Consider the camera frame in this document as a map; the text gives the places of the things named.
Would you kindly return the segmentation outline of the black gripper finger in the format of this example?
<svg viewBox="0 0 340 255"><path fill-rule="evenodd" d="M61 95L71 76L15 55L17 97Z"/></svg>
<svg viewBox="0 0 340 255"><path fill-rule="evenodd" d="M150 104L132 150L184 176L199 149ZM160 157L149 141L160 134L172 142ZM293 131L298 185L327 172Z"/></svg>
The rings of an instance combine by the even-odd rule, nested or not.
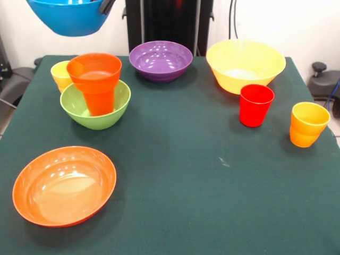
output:
<svg viewBox="0 0 340 255"><path fill-rule="evenodd" d="M115 0L103 0L99 7L100 13L109 14L114 3Z"/></svg>

